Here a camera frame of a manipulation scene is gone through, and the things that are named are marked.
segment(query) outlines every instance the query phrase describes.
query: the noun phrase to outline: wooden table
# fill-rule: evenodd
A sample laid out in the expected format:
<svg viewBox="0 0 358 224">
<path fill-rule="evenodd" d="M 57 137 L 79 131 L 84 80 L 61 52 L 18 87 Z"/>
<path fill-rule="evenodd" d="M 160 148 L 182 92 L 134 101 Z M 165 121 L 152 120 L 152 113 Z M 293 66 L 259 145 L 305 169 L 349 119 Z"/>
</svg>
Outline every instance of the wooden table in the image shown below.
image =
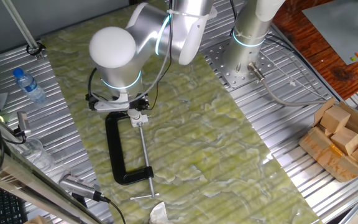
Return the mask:
<svg viewBox="0 0 358 224">
<path fill-rule="evenodd" d="M 346 65 L 302 10 L 331 0 L 286 0 L 273 23 L 346 100 L 358 92 L 358 62 Z"/>
</svg>

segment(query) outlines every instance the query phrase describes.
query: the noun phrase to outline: metal pipe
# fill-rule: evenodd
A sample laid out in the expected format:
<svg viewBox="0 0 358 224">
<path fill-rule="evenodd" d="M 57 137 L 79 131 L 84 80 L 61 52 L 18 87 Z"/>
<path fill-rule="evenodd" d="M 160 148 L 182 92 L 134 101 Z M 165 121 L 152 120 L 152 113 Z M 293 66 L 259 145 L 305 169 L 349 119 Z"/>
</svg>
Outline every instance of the metal pipe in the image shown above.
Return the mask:
<svg viewBox="0 0 358 224">
<path fill-rule="evenodd" d="M 358 203 L 350 210 L 350 212 L 338 223 L 338 224 L 348 224 L 352 218 L 357 214 L 358 212 Z"/>
<path fill-rule="evenodd" d="M 340 209 L 342 206 L 345 206 L 347 203 L 349 203 L 352 199 L 358 196 L 358 191 L 350 194 L 348 197 L 346 197 L 344 200 L 337 203 L 335 206 L 331 207 L 329 210 L 325 211 L 323 214 L 320 215 L 320 219 L 325 219 L 330 214 L 335 212 L 336 210 Z"/>
<path fill-rule="evenodd" d="M 140 131 L 140 138 L 142 139 L 142 148 L 143 148 L 143 154 L 144 154 L 144 162 L 146 163 L 146 166 L 150 166 L 149 164 L 149 157 L 147 156 L 147 148 L 146 148 L 146 141 L 144 138 L 144 133 L 143 133 L 143 128 L 142 128 L 143 123 L 139 124 L 139 131 Z M 153 178 L 149 177 L 149 184 L 150 184 L 150 191 L 151 191 L 151 197 L 155 198 L 155 194 L 154 194 L 154 187 L 153 187 Z"/>
<path fill-rule="evenodd" d="M 2 0 L 2 3 L 4 3 L 7 11 L 10 13 L 13 21 L 16 23 L 17 27 L 19 28 L 20 32 L 22 32 L 23 37 L 25 38 L 25 41 L 27 41 L 28 45 L 32 50 L 38 49 L 38 44 L 35 41 L 35 39 L 32 37 L 29 29 L 25 25 L 23 19 L 21 18 L 20 14 L 15 8 L 15 5 L 13 5 L 11 0 Z"/>
</svg>

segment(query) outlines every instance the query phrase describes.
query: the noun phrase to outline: gray cable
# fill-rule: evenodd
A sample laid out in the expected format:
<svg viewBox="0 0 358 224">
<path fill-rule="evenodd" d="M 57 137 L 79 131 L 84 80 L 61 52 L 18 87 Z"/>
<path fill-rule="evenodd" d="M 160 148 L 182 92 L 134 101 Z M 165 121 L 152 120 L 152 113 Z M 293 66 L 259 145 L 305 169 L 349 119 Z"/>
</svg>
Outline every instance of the gray cable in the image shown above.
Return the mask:
<svg viewBox="0 0 358 224">
<path fill-rule="evenodd" d="M 270 89 L 270 87 L 267 85 L 266 80 L 263 79 L 261 80 L 262 84 L 264 85 L 264 87 L 266 88 L 267 92 L 270 94 L 270 96 L 277 102 L 280 103 L 282 105 L 285 106 L 307 106 L 307 105 L 316 105 L 316 104 L 323 104 L 326 103 L 326 100 L 318 100 L 318 101 L 307 101 L 307 102 L 302 102 L 302 103 L 292 103 L 292 102 L 287 102 L 287 101 L 283 101 L 281 100 L 279 97 L 277 97 L 276 95 L 274 95 L 273 91 Z"/>
<path fill-rule="evenodd" d="M 162 63 L 160 72 L 158 73 L 157 77 L 155 78 L 153 84 L 152 84 L 146 91 L 144 91 L 142 94 L 140 94 L 139 96 L 137 96 L 137 97 L 135 97 L 135 98 L 133 98 L 133 99 L 131 99 L 131 100 L 125 101 L 125 102 L 111 102 L 111 101 L 107 101 L 107 100 L 104 100 L 104 99 L 102 99 L 102 98 L 96 96 L 94 93 L 91 93 L 92 96 L 95 97 L 97 100 L 102 101 L 102 102 L 107 103 L 107 104 L 110 104 L 110 105 L 123 105 L 123 104 L 126 104 L 126 103 L 132 103 L 133 101 L 142 98 L 142 97 L 143 97 L 144 95 L 146 95 L 146 94 L 154 87 L 154 85 L 160 80 L 160 77 L 162 76 L 162 71 L 163 71 L 164 66 L 165 66 L 165 64 L 166 64 L 166 62 L 167 62 L 167 58 L 168 58 L 168 55 L 169 55 L 169 50 L 170 50 L 170 48 L 169 48 L 169 46 L 168 46 L 168 47 L 167 47 L 167 53 L 165 53 L 165 58 L 164 58 L 164 61 L 163 61 L 163 63 Z"/>
</svg>

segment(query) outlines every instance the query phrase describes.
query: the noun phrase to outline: connector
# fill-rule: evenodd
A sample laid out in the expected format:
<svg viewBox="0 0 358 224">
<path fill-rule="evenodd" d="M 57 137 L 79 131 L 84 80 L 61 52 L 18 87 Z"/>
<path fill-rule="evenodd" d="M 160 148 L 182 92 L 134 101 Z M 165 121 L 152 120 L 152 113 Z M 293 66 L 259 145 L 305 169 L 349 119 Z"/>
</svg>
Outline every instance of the connector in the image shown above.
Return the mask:
<svg viewBox="0 0 358 224">
<path fill-rule="evenodd" d="M 262 81 L 265 79 L 264 74 L 262 74 L 262 72 L 260 72 L 258 70 L 258 68 L 255 66 L 255 63 L 253 63 L 253 62 L 248 64 L 248 71 L 253 72 L 259 81 Z"/>
</svg>

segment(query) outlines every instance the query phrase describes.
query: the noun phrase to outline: bottle cap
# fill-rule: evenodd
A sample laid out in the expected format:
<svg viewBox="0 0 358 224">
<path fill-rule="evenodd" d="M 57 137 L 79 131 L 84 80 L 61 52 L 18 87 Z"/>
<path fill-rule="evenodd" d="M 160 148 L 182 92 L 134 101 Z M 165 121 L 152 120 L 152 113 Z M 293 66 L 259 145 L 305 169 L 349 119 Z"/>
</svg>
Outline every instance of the bottle cap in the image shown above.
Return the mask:
<svg viewBox="0 0 358 224">
<path fill-rule="evenodd" d="M 22 77 L 23 74 L 24 74 L 24 72 L 23 72 L 23 69 L 21 69 L 21 68 L 16 68 L 15 70 L 13 70 L 13 75 L 14 75 L 16 78 Z"/>
</svg>

